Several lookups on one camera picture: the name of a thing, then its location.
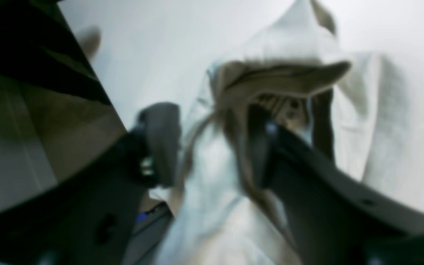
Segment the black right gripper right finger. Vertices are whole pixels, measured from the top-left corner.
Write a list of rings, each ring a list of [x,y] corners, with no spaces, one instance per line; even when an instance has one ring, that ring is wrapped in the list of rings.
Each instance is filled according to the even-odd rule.
[[[253,181],[284,204],[305,265],[424,265],[424,213],[356,182],[269,112],[248,109]]]

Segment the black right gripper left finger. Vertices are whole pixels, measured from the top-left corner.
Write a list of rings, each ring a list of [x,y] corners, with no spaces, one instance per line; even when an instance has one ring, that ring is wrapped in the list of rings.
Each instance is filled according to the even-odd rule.
[[[57,188],[0,212],[0,263],[148,265],[170,222],[165,204],[140,211],[144,194],[174,183],[180,108],[163,102]]]

